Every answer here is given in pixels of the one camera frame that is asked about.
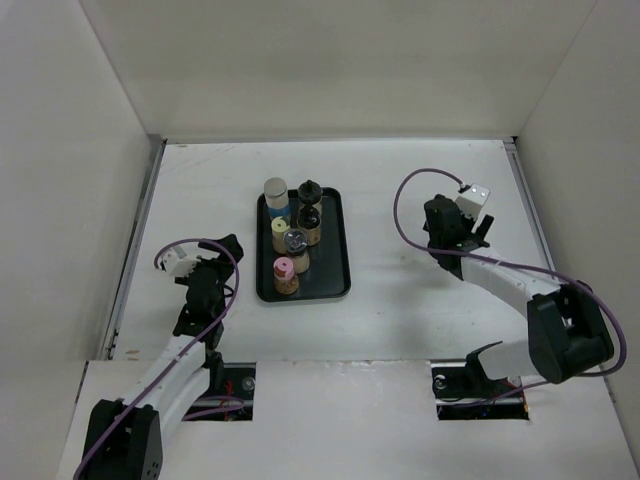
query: white table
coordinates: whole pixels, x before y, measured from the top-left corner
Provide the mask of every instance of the white table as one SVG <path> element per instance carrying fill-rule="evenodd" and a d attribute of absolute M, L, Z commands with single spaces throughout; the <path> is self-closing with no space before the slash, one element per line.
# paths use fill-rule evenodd
<path fill-rule="evenodd" d="M 488 240 L 513 260 L 543 264 L 501 141 L 375 140 L 169 146 L 151 204 L 115 359 L 154 359 L 184 304 L 185 288 L 153 269 L 154 254 L 184 237 L 235 233 L 245 250 L 238 301 L 225 321 L 226 361 L 463 357 L 526 336 L 526 322 L 483 290 L 404 244 L 391 209 L 411 171 L 450 170 L 492 190 Z M 266 304 L 255 293 L 256 200 L 267 178 L 307 178 L 342 194 L 352 288 L 338 301 Z M 426 243 L 423 203 L 456 195 L 445 177 L 410 183 L 400 205 L 410 237 Z"/>
<path fill-rule="evenodd" d="M 59 480 L 80 461 L 93 405 L 115 399 L 148 366 L 91 363 Z M 593 380 L 531 391 L 531 421 L 441 422 L 425 361 L 258 362 L 256 379 L 253 421 L 183 423 L 159 480 L 638 478 Z"/>

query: bottle cap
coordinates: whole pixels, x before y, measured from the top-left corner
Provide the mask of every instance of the bottle cap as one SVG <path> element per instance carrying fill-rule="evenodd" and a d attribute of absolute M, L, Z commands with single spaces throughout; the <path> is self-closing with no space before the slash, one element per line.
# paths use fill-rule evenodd
<path fill-rule="evenodd" d="M 298 198 L 302 203 L 315 205 L 322 199 L 322 187 L 312 180 L 307 180 L 298 187 Z"/>
<path fill-rule="evenodd" d="M 290 258 L 279 257 L 273 262 L 273 274 L 282 280 L 291 280 L 293 278 L 293 262 Z"/>
<path fill-rule="evenodd" d="M 283 217 L 276 217 L 271 222 L 271 230 L 273 233 L 284 233 L 289 230 L 289 224 Z"/>
<path fill-rule="evenodd" d="M 278 177 L 270 178 L 264 182 L 264 196 L 265 197 L 279 197 L 287 191 L 287 184 L 284 180 Z"/>
<path fill-rule="evenodd" d="M 298 226 L 312 230 L 320 226 L 320 212 L 312 205 L 305 205 L 298 214 Z"/>
<path fill-rule="evenodd" d="M 307 249 L 307 234 L 297 228 L 285 233 L 283 240 L 285 250 L 293 256 L 301 256 Z"/>

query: tray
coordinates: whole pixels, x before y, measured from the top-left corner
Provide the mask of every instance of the tray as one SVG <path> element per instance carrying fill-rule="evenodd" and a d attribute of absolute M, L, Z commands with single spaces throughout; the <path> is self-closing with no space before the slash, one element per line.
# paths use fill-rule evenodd
<path fill-rule="evenodd" d="M 298 191 L 289 190 L 291 224 L 297 225 Z M 334 188 L 322 189 L 322 240 L 309 247 L 311 266 L 298 276 L 300 287 L 293 295 L 278 293 L 273 285 L 273 262 L 280 256 L 271 240 L 271 220 L 264 195 L 258 198 L 256 242 L 256 292 L 265 302 L 291 302 L 338 298 L 351 288 L 347 237 L 344 230 L 342 198 Z"/>

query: yellow lid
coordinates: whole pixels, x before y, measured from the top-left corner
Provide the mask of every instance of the yellow lid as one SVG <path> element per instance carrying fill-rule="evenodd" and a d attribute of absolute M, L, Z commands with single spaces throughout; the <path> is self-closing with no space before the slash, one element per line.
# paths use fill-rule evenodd
<path fill-rule="evenodd" d="M 276 217 L 271 222 L 271 230 L 273 230 L 274 233 L 285 233 L 289 228 L 289 224 L 282 217 Z"/>

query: bottle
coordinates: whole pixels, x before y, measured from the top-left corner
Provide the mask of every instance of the bottle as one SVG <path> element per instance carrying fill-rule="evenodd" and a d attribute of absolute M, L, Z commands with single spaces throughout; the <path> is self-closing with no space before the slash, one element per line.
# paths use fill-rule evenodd
<path fill-rule="evenodd" d="M 295 293 L 300 286 L 293 262 L 287 257 L 279 257 L 273 262 L 273 279 L 276 290 L 283 295 Z"/>
<path fill-rule="evenodd" d="M 320 241 L 320 212 L 311 206 L 305 205 L 298 214 L 298 226 L 307 234 L 307 245 L 317 245 Z"/>
<path fill-rule="evenodd" d="M 284 248 L 284 234 L 288 232 L 290 228 L 287 221 L 282 217 L 276 217 L 271 222 L 273 249 L 280 255 L 287 253 Z"/>
<path fill-rule="evenodd" d="M 298 187 L 298 198 L 300 199 L 300 208 L 305 205 L 313 205 L 322 215 L 322 187 L 312 180 L 307 180 Z"/>
<path fill-rule="evenodd" d="M 309 252 L 307 252 L 307 234 L 297 228 L 292 228 L 284 234 L 284 248 L 287 257 L 293 262 L 296 273 L 309 270 Z"/>
<path fill-rule="evenodd" d="M 289 207 L 289 192 L 287 184 L 281 178 L 270 178 L 264 182 L 264 198 L 271 220 L 277 217 L 291 222 L 291 208 Z"/>

